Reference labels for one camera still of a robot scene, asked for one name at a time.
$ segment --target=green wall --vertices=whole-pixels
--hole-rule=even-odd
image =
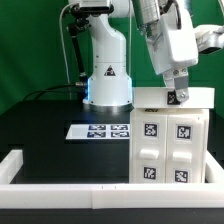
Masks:
[[[193,24],[223,24],[218,0],[192,0]],[[0,7],[0,113],[33,91],[66,83],[58,19],[66,0],[1,0]],[[67,17],[64,24],[73,19]],[[113,19],[112,26],[129,41],[129,20]],[[145,41],[135,24],[132,33],[131,76],[134,86],[163,86],[154,75]],[[69,71],[77,78],[77,64],[70,38],[65,33]],[[91,41],[88,32],[79,36],[87,73],[92,72]],[[216,88],[216,111],[224,117],[224,50],[200,56],[199,64],[189,69],[191,86]],[[66,99],[68,94],[48,94],[43,99]]]

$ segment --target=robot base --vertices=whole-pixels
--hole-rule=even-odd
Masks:
[[[91,104],[88,100],[83,100],[83,108],[85,110],[91,110],[95,112],[102,112],[102,113],[119,113],[119,112],[125,112],[130,111],[133,106],[132,103],[121,105],[121,106],[98,106]]]

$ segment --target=white box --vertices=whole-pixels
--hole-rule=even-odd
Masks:
[[[207,109],[134,109],[129,182],[204,182],[208,123]]]
[[[208,123],[206,109],[178,109],[168,114],[167,183],[204,182]]]
[[[134,109],[130,124],[129,182],[164,183],[166,111]]]

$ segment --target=sticker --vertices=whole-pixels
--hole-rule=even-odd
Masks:
[[[89,125],[89,130],[91,130],[91,131],[106,130],[106,125]]]
[[[158,109],[145,109],[145,112],[157,113],[158,111]]]
[[[88,132],[87,138],[105,138],[106,132]]]
[[[122,132],[111,132],[111,138],[128,138],[129,132],[122,131]]]
[[[177,125],[177,139],[191,140],[192,126]]]
[[[156,180],[156,168],[143,167],[143,178],[148,180]]]
[[[128,126],[127,125],[111,125],[111,130],[113,130],[113,131],[120,131],[120,130],[122,130],[122,131],[124,131],[124,130],[128,130]]]
[[[167,95],[167,105],[180,105],[180,102],[177,100],[176,92],[168,92]]]
[[[104,74],[104,76],[116,76],[116,74],[115,74],[115,72],[114,72],[112,66],[110,66],[110,67],[107,69],[107,71],[106,71],[106,73]]]
[[[158,137],[158,124],[155,123],[145,123],[145,136],[147,137],[154,137],[157,138]]]
[[[176,183],[188,183],[189,182],[189,171],[175,170],[175,182]]]

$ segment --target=white border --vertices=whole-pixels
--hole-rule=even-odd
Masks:
[[[0,164],[1,178],[2,170],[15,176],[21,155],[12,151]],[[210,183],[108,185],[10,185],[8,179],[0,184],[0,209],[224,208],[224,172],[209,153],[206,178]]]

